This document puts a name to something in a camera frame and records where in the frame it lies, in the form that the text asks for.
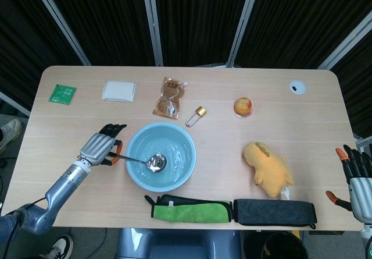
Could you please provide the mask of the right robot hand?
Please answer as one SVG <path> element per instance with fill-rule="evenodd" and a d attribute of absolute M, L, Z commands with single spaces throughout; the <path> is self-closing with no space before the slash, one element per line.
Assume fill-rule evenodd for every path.
<path fill-rule="evenodd" d="M 371 157 L 366 152 L 344 145 L 336 148 L 342 163 L 346 183 L 349 190 L 349 201 L 338 198 L 327 190 L 326 196 L 335 205 L 351 211 L 361 223 L 371 224 Z"/>

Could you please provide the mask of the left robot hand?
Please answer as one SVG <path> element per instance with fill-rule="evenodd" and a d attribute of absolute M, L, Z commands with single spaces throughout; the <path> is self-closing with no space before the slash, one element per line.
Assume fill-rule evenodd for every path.
<path fill-rule="evenodd" d="M 107 124 L 95 133 L 80 150 L 80 159 L 88 161 L 91 166 L 114 165 L 119 158 L 123 142 L 116 136 L 126 128 L 126 124 Z"/>

